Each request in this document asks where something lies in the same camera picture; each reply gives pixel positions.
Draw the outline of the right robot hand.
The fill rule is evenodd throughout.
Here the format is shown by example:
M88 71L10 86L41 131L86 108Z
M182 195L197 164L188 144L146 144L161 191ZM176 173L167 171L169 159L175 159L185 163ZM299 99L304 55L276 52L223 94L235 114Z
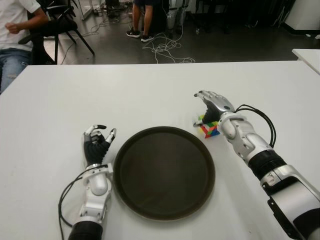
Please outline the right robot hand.
M200 98L207 107L204 117L193 123L194 127L217 122L224 113L233 113L235 111L235 108L227 98L215 92L200 90L194 94L194 97Z

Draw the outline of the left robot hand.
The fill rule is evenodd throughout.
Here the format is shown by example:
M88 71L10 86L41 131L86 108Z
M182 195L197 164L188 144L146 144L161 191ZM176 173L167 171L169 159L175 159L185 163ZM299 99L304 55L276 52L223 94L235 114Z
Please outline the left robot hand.
M101 130L107 127L101 124L90 126L82 135L82 152L84 166L101 165L112 142L116 138L117 129L113 128L107 137L104 137Z

